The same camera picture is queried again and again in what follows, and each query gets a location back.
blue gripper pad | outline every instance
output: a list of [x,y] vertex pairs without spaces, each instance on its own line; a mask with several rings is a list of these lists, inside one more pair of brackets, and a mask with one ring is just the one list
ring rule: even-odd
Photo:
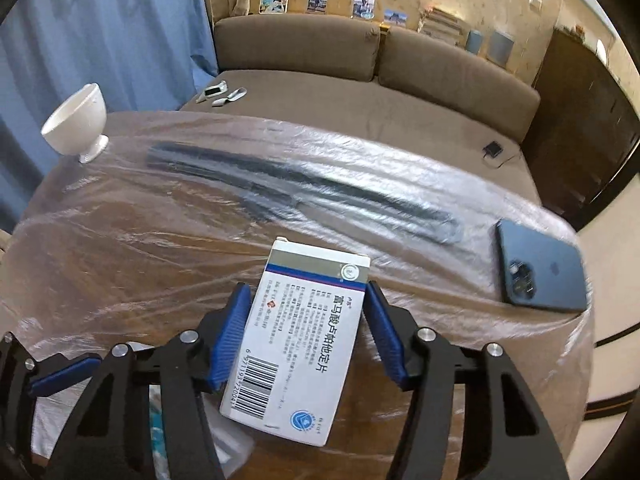
[[27,393],[30,397],[49,397],[66,390],[91,377],[101,362],[101,359],[92,357],[77,361],[67,368],[33,381],[29,385]]
[[409,374],[404,367],[404,346],[387,312],[388,303],[377,287],[367,283],[363,311],[389,378],[404,389]]
[[243,285],[226,306],[228,314],[215,345],[211,348],[208,382],[215,390],[229,378],[238,348],[242,343],[244,326],[251,310],[251,289]]

gray container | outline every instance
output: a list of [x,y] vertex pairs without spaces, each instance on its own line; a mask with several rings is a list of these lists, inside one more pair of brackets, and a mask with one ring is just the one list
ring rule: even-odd
[[494,30],[489,40],[486,58],[501,67],[507,66],[507,61],[513,50],[513,38],[504,32]]
[[466,37],[465,50],[477,55],[478,52],[480,52],[482,40],[484,40],[482,32],[480,32],[479,30],[470,31],[469,35]]

floor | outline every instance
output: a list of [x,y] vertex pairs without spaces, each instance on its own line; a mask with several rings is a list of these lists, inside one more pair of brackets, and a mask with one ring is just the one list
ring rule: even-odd
[[[593,284],[596,340],[640,322],[640,178],[580,231],[582,253]],[[589,402],[609,399],[640,384],[640,331],[594,350]],[[607,447],[624,414],[584,422],[567,469],[580,479]]]

barcode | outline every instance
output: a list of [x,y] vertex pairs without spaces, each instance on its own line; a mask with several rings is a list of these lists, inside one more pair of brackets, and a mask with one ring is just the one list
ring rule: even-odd
[[249,356],[233,409],[262,420],[277,373],[278,365]]

bowl base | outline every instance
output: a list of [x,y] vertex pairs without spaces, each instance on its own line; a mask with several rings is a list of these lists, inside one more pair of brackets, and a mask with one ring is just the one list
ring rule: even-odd
[[94,160],[94,158],[100,155],[102,153],[102,150],[107,147],[108,143],[109,137],[107,137],[106,135],[101,135],[100,137],[98,137],[94,144],[89,148],[89,151],[87,151],[86,153],[81,153],[80,162],[82,164],[86,164]]

